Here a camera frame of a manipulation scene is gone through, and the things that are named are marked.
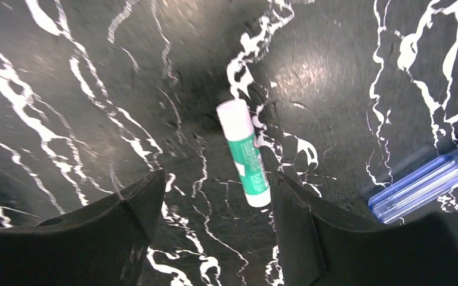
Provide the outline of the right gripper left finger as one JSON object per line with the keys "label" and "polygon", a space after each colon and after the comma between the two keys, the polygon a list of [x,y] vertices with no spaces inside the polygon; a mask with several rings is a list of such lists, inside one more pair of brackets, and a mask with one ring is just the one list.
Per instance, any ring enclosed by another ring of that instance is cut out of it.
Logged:
{"label": "right gripper left finger", "polygon": [[164,196],[157,170],[36,226],[0,229],[0,285],[144,285]]}

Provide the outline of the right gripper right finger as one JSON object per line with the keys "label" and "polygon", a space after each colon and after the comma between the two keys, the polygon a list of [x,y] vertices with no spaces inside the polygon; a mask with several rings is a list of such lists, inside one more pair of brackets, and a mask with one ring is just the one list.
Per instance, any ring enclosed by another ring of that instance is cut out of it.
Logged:
{"label": "right gripper right finger", "polygon": [[270,186],[286,285],[458,285],[458,213],[391,226],[315,196],[281,172]]}

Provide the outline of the green white glue stick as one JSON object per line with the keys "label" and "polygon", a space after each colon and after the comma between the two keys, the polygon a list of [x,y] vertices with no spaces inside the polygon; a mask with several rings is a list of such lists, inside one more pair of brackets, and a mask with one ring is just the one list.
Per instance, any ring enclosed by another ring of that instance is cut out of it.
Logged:
{"label": "green white glue stick", "polygon": [[216,113],[248,204],[267,206],[271,202],[270,185],[246,101],[225,101],[217,106]]}

